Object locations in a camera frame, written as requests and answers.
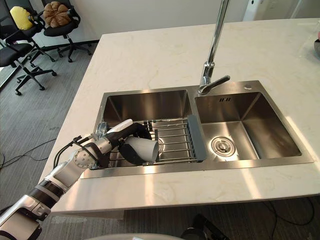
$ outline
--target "chair armrest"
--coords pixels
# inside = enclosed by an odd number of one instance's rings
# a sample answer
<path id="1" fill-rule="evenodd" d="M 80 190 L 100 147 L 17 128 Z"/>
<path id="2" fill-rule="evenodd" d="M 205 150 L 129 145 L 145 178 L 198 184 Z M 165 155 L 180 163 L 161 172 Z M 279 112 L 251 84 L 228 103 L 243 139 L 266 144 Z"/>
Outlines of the chair armrest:
<path id="1" fill-rule="evenodd" d="M 20 54 L 20 52 L 19 52 L 17 49 L 15 49 L 13 46 L 11 46 L 10 44 L 5 43 L 5 45 L 6 45 L 8 48 L 10 48 L 10 49 L 12 49 L 13 51 L 15 51 L 16 53 Z"/>
<path id="2" fill-rule="evenodd" d="M 66 14 L 68 15 L 69 18 L 73 19 L 73 18 L 77 18 L 78 20 L 78 24 L 81 21 L 80 16 L 78 15 L 78 13 L 75 10 L 74 6 L 71 6 L 70 9 L 68 9 L 68 11 L 66 12 Z"/>
<path id="3" fill-rule="evenodd" d="M 4 41 L 5 41 L 5 45 L 6 46 L 8 46 L 8 47 L 10 47 L 10 43 L 9 43 L 9 41 L 10 41 L 10 38 L 11 37 L 13 37 L 14 35 L 17 35 L 18 33 L 21 33 L 21 34 L 23 34 L 22 32 L 21 32 L 21 30 L 20 29 L 18 29 L 17 31 L 15 31 L 14 33 L 12 33 L 12 34 L 10 34 L 9 36 L 7 36 L 5 39 L 4 39 Z"/>
<path id="4" fill-rule="evenodd" d="M 46 23 L 42 19 L 41 15 L 44 13 L 44 11 L 41 11 L 40 13 L 37 13 L 36 11 L 33 11 L 29 16 L 28 20 L 33 23 L 34 25 L 40 25 L 42 29 L 46 29 Z"/>

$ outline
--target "double sink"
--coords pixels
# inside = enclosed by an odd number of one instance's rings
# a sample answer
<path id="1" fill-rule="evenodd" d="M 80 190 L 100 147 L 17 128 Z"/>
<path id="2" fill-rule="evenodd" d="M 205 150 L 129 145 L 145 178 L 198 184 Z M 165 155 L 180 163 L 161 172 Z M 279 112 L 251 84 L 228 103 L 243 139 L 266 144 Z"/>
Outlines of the double sink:
<path id="1" fill-rule="evenodd" d="M 97 116 L 113 127 L 144 124 L 159 142 L 158 160 L 134 166 L 115 149 L 108 168 L 82 178 L 312 163 L 313 159 L 259 81 L 105 93 Z"/>

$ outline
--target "drain strainer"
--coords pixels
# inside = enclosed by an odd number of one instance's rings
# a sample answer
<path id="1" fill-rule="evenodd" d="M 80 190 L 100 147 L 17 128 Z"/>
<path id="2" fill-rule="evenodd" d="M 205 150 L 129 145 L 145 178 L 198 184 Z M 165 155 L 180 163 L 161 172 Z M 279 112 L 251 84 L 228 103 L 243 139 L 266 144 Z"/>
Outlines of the drain strainer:
<path id="1" fill-rule="evenodd" d="M 236 151 L 234 143 L 224 136 L 214 138 L 211 142 L 211 147 L 214 153 L 221 157 L 230 157 Z"/>

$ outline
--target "faucet spout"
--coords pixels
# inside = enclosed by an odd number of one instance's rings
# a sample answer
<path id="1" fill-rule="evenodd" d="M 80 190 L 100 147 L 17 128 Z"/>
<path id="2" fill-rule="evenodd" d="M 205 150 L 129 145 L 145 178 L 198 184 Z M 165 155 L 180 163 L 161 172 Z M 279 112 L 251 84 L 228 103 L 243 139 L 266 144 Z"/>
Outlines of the faucet spout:
<path id="1" fill-rule="evenodd" d="M 224 26 L 224 21 L 225 21 L 225 16 L 226 16 L 226 11 L 228 8 L 229 1 L 230 0 L 221 0 L 221 5 L 218 13 L 217 22 L 215 25 L 215 31 L 212 39 L 210 53 L 207 58 L 207 61 L 203 65 L 203 70 L 202 70 L 202 76 L 201 76 L 200 86 L 198 90 L 199 94 L 202 94 L 202 95 L 207 94 L 212 88 L 221 84 L 222 79 L 228 78 L 227 80 L 223 81 L 223 83 L 230 79 L 230 76 L 224 76 L 223 78 L 213 82 L 213 85 L 211 85 L 211 77 L 215 67 L 214 59 L 215 59 L 216 51 L 218 48 L 221 31 Z"/>

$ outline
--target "gray carpet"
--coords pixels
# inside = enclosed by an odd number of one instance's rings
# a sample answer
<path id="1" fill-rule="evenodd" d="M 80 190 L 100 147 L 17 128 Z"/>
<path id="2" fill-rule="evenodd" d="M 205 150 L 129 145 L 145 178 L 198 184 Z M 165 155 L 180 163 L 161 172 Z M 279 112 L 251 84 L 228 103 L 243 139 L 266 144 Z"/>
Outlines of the gray carpet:
<path id="1" fill-rule="evenodd" d="M 21 155 L 27 150 L 57 137 L 73 98 L 78 90 L 91 56 L 75 51 L 73 63 L 49 52 L 57 62 L 40 56 L 34 63 L 42 69 L 54 69 L 37 79 L 46 87 L 40 91 L 29 81 L 16 96 L 13 79 L 0 93 L 0 162 Z M 6 77 L 12 68 L 0 72 Z M 54 141 L 28 153 L 37 160 L 46 158 Z M 41 176 L 46 160 L 35 161 L 24 157 L 0 170 L 0 209 L 14 203 L 30 191 Z M 313 222 L 295 226 L 278 221 L 275 240 L 319 240 L 320 197 L 311 197 L 315 208 Z M 306 198 L 273 201 L 278 214 L 295 222 L 305 222 L 311 215 Z M 179 236 L 190 227 L 193 217 L 202 213 L 232 240 L 267 240 L 271 235 L 274 216 L 262 202 L 232 203 L 204 206 L 166 207 L 127 210 L 123 220 L 89 217 L 49 216 L 44 223 L 41 240 L 79 240 L 116 233 L 158 233 Z"/>

